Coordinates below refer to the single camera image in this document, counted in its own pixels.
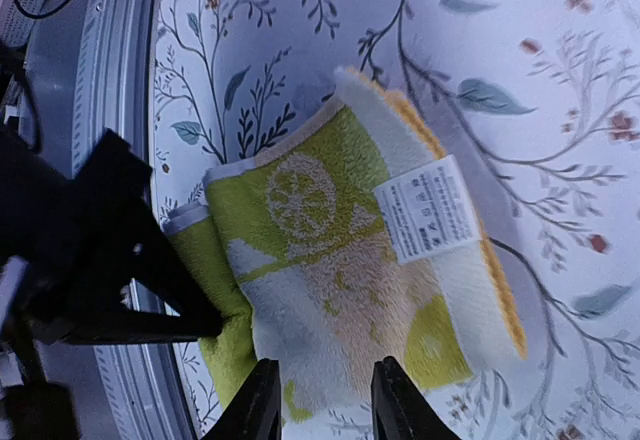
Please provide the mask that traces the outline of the cream green patterned towel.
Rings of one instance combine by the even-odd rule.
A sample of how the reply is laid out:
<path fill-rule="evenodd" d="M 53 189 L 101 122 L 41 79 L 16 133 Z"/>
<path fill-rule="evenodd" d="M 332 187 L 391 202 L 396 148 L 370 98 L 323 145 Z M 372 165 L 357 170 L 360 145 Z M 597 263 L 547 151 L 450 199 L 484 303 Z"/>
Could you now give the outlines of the cream green patterned towel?
<path fill-rule="evenodd" d="M 420 390 L 523 359 L 525 331 L 454 156 L 406 97 L 338 68 L 293 134 L 209 169 L 164 231 L 221 312 L 200 342 L 228 407 L 261 359 L 284 419 L 365 401 L 395 358 Z"/>

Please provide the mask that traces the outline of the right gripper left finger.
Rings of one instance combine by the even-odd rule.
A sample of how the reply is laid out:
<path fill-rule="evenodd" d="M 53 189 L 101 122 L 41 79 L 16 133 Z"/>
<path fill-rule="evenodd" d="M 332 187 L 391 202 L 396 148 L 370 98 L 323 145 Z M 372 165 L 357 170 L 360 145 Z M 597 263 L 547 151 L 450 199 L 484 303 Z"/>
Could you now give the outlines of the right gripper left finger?
<path fill-rule="evenodd" d="M 202 440 L 280 440 L 281 410 L 279 362 L 262 359 Z"/>

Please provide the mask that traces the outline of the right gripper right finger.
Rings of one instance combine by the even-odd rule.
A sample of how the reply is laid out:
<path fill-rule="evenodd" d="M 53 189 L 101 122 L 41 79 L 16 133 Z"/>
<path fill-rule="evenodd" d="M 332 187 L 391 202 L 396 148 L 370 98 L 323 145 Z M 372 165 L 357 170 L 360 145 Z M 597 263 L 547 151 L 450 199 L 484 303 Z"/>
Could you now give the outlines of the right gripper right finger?
<path fill-rule="evenodd" d="M 374 365 L 371 400 L 375 439 L 459 440 L 392 356 Z"/>

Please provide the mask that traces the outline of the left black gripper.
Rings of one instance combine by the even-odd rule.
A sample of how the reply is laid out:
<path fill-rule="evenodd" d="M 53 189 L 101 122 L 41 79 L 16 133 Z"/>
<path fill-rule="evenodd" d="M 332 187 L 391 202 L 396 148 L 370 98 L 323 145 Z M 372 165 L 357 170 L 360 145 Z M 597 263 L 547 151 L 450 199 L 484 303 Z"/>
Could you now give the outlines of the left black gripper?
<path fill-rule="evenodd" d="M 111 130 L 72 179 L 1 135 L 1 254 L 26 262 L 7 311 L 52 344 L 130 345 L 217 337 L 220 311 L 141 199 L 151 169 Z M 132 281 L 180 316 L 129 310 Z"/>

